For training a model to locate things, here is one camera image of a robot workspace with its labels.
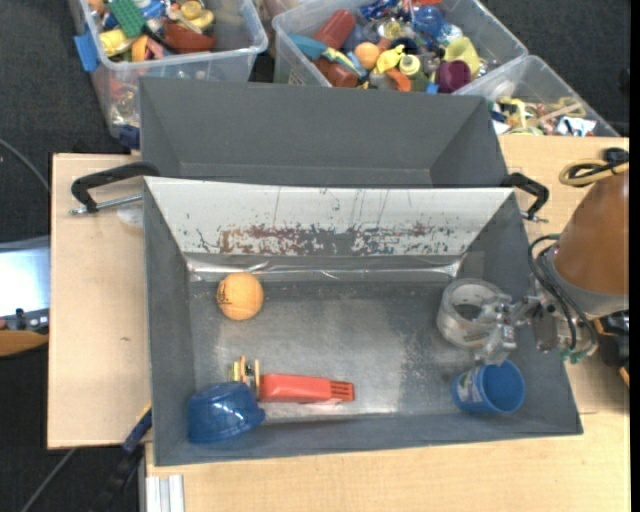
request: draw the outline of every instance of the black cable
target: black cable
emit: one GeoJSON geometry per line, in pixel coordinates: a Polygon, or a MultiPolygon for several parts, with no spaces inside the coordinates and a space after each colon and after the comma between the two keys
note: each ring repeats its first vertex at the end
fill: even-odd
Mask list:
{"type": "Polygon", "coordinates": [[[529,266],[531,267],[531,271],[536,279],[540,282],[540,284],[551,293],[562,309],[562,312],[567,319],[567,324],[569,326],[569,331],[571,332],[571,344],[569,345],[570,350],[574,350],[577,345],[577,332],[576,327],[573,323],[573,319],[571,318],[571,312],[569,308],[573,309],[573,311],[578,315],[578,318],[583,322],[583,324],[587,327],[589,331],[589,335],[591,336],[591,342],[593,345],[597,344],[598,334],[596,333],[595,328],[585,315],[584,311],[576,304],[576,302],[562,289],[560,284],[551,277],[550,269],[548,268],[548,263],[546,262],[544,255],[546,251],[550,249],[547,247],[544,249],[539,255],[539,263],[536,263],[533,257],[533,248],[540,242],[544,240],[558,240],[560,235],[546,235],[535,240],[530,246],[528,251],[529,256],[529,266]]]}
{"type": "MultiPolygon", "coordinates": [[[[545,259],[541,258],[540,266],[548,276],[549,275],[549,269],[548,269],[547,265],[548,265],[548,263],[545,261],[545,259]]],[[[569,305],[570,308],[572,308],[575,311],[575,313],[578,315],[578,317],[580,318],[582,323],[587,327],[587,330],[589,331],[589,334],[591,336],[591,343],[593,345],[595,345],[597,343],[597,340],[598,340],[598,333],[596,332],[595,328],[593,327],[591,321],[589,321],[589,319],[585,315],[584,311],[582,311],[580,306],[578,306],[578,304],[576,304],[576,302],[567,293],[565,293],[565,291],[562,289],[562,287],[560,285],[558,285],[556,283],[556,287],[559,290],[560,295],[562,296],[563,300],[569,305]]]]}
{"type": "Polygon", "coordinates": [[[27,503],[25,504],[24,507],[22,507],[20,509],[20,512],[28,512],[29,509],[31,509],[31,506],[36,502],[36,500],[40,497],[40,495],[42,494],[42,491],[45,490],[45,488],[47,487],[47,485],[49,485],[49,483],[51,482],[51,480],[53,480],[53,478],[58,474],[58,472],[64,467],[64,465],[69,462],[69,459],[71,458],[71,456],[76,452],[77,448],[73,448],[71,450],[69,450],[66,455],[63,457],[63,459],[58,462],[58,464],[56,464],[56,467],[53,468],[53,470],[51,471],[51,473],[49,473],[49,475],[47,476],[47,478],[45,478],[44,482],[42,482],[40,484],[40,487],[38,487],[36,489],[36,492],[33,493],[33,495],[31,496],[31,498],[29,498],[29,501],[27,501],[27,503]]]}
{"type": "Polygon", "coordinates": [[[18,151],[16,148],[14,148],[11,144],[9,144],[6,140],[0,138],[0,146],[5,147],[6,149],[8,149],[9,151],[11,151],[11,153],[13,153],[13,155],[18,158],[26,167],[27,169],[29,169],[36,178],[38,178],[38,180],[40,181],[40,183],[42,183],[42,186],[47,190],[48,194],[51,194],[51,188],[49,187],[49,184],[47,183],[47,180],[45,180],[42,175],[40,174],[40,172],[38,172],[38,169],[36,169],[36,166],[33,165],[26,156],[24,156],[22,153],[20,153],[20,151],[18,151]]]}
{"type": "Polygon", "coordinates": [[[556,289],[556,286],[554,286],[554,284],[549,281],[549,279],[547,278],[548,276],[541,274],[540,269],[538,269],[538,267],[536,266],[536,261],[533,256],[533,249],[540,242],[543,242],[545,240],[558,240],[559,238],[560,235],[545,235],[534,240],[531,245],[529,245],[527,256],[529,260],[529,267],[531,268],[531,272],[533,273],[534,277],[538,280],[543,288],[545,288],[551,295],[553,295],[553,297],[558,301],[560,308],[562,309],[562,313],[564,314],[567,320],[567,325],[569,326],[569,332],[571,333],[571,343],[569,345],[569,349],[573,350],[578,343],[578,333],[576,332],[576,326],[574,325],[573,319],[571,318],[571,312],[569,311],[569,308],[562,298],[560,292],[556,289]]]}

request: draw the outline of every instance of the plastic storage bin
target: plastic storage bin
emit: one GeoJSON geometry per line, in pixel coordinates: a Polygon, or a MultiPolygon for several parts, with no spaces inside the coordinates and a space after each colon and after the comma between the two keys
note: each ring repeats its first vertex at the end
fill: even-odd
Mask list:
{"type": "Polygon", "coordinates": [[[502,97],[518,98],[525,103],[542,103],[547,106],[546,110],[549,113],[554,110],[551,105],[566,104],[573,100],[582,105],[585,115],[580,117],[596,122],[594,135],[620,136],[546,62],[535,55],[526,55],[509,62],[491,73],[491,76],[487,75],[482,81],[472,82],[454,94],[483,96],[490,102],[502,97]]]}
{"type": "MultiPolygon", "coordinates": [[[[276,16],[272,21],[276,32],[274,81],[331,87],[289,35],[311,37],[337,9],[355,14],[360,6],[369,3],[371,0],[313,0],[276,16]]],[[[478,55],[490,63],[490,69],[528,54],[527,48],[476,0],[443,0],[436,7],[449,23],[460,27],[471,39],[478,55]]],[[[492,72],[474,82],[484,81],[492,72]]]]}
{"type": "Polygon", "coordinates": [[[100,43],[101,27],[86,0],[69,0],[76,32],[95,45],[95,69],[91,81],[98,95],[111,135],[118,137],[125,125],[139,123],[137,99],[141,76],[180,77],[246,82],[258,54],[267,48],[267,35],[252,0],[204,0],[208,9],[224,10],[216,16],[217,44],[211,52],[178,54],[144,62],[114,62],[100,43]]]}

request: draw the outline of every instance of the blue plastic bowl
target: blue plastic bowl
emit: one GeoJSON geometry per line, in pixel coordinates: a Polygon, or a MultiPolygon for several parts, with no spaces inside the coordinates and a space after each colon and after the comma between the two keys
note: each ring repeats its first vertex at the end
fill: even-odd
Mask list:
{"type": "Polygon", "coordinates": [[[264,410],[243,382],[214,384],[189,399],[189,441],[215,443],[247,432],[264,421],[264,410]]]}

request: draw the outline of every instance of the gray carpet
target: gray carpet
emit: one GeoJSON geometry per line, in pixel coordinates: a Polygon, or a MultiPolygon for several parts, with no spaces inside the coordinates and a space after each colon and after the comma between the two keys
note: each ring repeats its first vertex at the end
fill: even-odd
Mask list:
{"type": "MultiPolygon", "coordinates": [[[[630,67],[630,0],[486,0],[531,54],[545,60],[622,135],[629,96],[619,87],[630,67]]],[[[0,137],[48,177],[50,155],[126,152],[104,124],[80,65],[63,0],[0,0],[0,137]]],[[[269,79],[260,56],[255,80],[269,79]]],[[[0,148],[0,243],[49,231],[49,201],[10,152],[0,148]]],[[[0,512],[17,512],[64,452],[47,452],[46,350],[0,360],[0,512]]],[[[86,511],[119,457],[117,448],[74,454],[32,510],[86,511]]],[[[135,486],[113,511],[136,510],[135,486]]]]}

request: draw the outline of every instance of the blue cup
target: blue cup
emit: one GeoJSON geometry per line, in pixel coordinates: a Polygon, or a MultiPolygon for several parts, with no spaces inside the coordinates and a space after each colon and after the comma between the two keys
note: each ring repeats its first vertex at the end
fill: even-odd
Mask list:
{"type": "Polygon", "coordinates": [[[524,402],[524,379],[508,359],[500,366],[482,365],[461,373],[451,385],[453,399],[463,411],[509,414],[524,402]]]}

